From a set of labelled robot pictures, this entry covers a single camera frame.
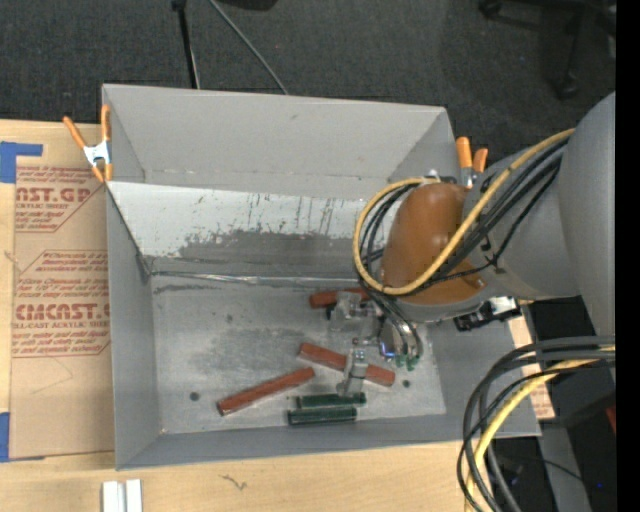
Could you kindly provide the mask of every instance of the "blue tape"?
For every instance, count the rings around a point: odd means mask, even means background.
[[[42,144],[0,142],[0,183],[16,182],[18,156],[42,156]]]
[[[9,413],[0,413],[0,462],[9,461]]]

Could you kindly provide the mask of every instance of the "paper label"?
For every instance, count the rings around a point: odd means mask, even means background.
[[[44,251],[18,280],[13,357],[99,354],[109,344],[107,251]]]
[[[99,186],[86,168],[19,166],[16,232],[55,232]]]

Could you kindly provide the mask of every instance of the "yellow cable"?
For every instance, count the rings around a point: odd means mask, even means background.
[[[362,259],[360,256],[360,232],[362,231],[362,226],[364,225],[364,221],[367,215],[373,209],[373,207],[378,203],[378,201],[380,201],[380,199],[382,199],[389,192],[397,188],[400,188],[404,185],[413,184],[413,183],[422,183],[425,180],[422,178],[409,178],[407,180],[403,180],[398,183],[389,185],[388,187],[378,192],[367,203],[364,210],[358,217],[358,221],[356,222],[356,229],[353,235],[353,246],[352,246],[353,261],[355,263],[356,270],[358,271],[358,273],[360,274],[364,282],[367,283],[367,285],[369,285],[372,289],[376,291],[385,293],[387,295],[395,295],[395,296],[407,295],[415,291],[420,286],[422,286],[424,283],[427,282],[427,280],[433,274],[436,273],[436,271],[440,268],[440,266],[447,260],[447,258],[451,255],[451,253],[455,250],[456,246],[458,245],[462,237],[465,235],[465,233],[469,230],[471,225],[476,221],[476,219],[482,212],[482,209],[486,206],[489,200],[495,195],[496,191],[504,184],[504,182],[507,181],[511,173],[514,170],[516,170],[518,167],[520,167],[524,162],[529,160],[536,153],[543,151],[550,145],[568,137],[572,133],[573,133],[573,129],[565,130],[563,132],[557,133],[556,135],[549,137],[548,139],[543,140],[542,142],[536,144],[535,146],[533,146],[532,148],[524,152],[509,167],[507,167],[504,171],[502,171],[498,176],[498,178],[486,190],[486,192],[482,194],[482,196],[480,196],[480,199],[478,200],[477,204],[469,212],[469,215],[467,215],[467,217],[462,222],[460,227],[457,229],[457,231],[449,240],[449,243],[447,243],[444,249],[442,249],[442,251],[440,252],[440,255],[433,261],[431,266],[429,266],[429,268],[425,270],[425,272],[422,275],[420,275],[415,281],[404,286],[399,286],[399,287],[385,286],[384,284],[376,281],[375,278],[373,278],[371,274],[367,272],[367,270],[364,268],[364,265],[362,263]]]
[[[606,349],[603,349],[602,351],[615,352],[615,348],[614,347],[606,348]],[[593,363],[595,361],[597,361],[597,359],[574,359],[570,361],[563,361],[561,363],[553,365],[551,368],[549,368],[549,371],[577,368],[578,366],[584,366],[585,364]],[[531,379],[530,381],[523,384],[520,387],[520,389],[518,389],[518,391],[513,393],[511,397],[502,404],[502,406],[500,407],[500,409],[498,409],[498,412],[493,417],[489,425],[487,425],[487,429],[482,433],[482,436],[478,441],[476,449],[473,452],[474,460],[477,466],[480,466],[480,464],[482,464],[482,461],[484,460],[484,454],[487,451],[487,448],[489,447],[489,443],[491,443],[493,436],[495,436],[498,429],[502,426],[502,424],[513,412],[513,410],[520,404],[520,402],[522,402],[522,400],[524,400],[528,395],[530,395],[531,392],[535,388],[537,388],[540,384],[544,384],[545,382],[550,381],[557,375],[558,375],[557,373],[550,373],[547,375],[540,375],[539,377]],[[469,491],[469,494],[473,496],[474,484],[473,484],[473,479],[471,477],[470,471],[467,472],[465,485],[467,487],[467,490]],[[464,510],[465,512],[473,512],[473,508],[471,507],[471,504],[466,499],[465,499]]]

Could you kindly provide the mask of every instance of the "brown motor housing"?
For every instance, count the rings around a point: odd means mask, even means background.
[[[442,252],[462,222],[468,190],[451,183],[422,185],[398,208],[382,255],[381,278],[385,286],[400,287],[415,281]],[[463,260],[451,273],[471,270]],[[477,274],[431,286],[402,297],[412,304],[444,305],[473,297],[486,283]]]

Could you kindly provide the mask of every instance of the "metal stand leg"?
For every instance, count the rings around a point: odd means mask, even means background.
[[[560,100],[573,98],[580,90],[580,87],[578,86],[577,69],[580,57],[579,48],[584,35],[586,17],[587,7],[585,4],[577,14],[576,18],[571,21],[571,23],[576,23],[576,33],[573,37],[573,43],[571,44],[571,52],[569,53],[569,60],[564,72],[564,77],[556,87],[556,95]]]
[[[189,39],[189,25],[187,24],[187,15],[185,9],[187,0],[171,0],[171,9],[178,13],[180,21],[180,32],[182,33],[182,44],[184,45],[184,54],[187,58],[187,66],[189,68],[189,81],[192,89],[200,89],[200,79],[196,69],[196,60],[191,49],[191,41]]]

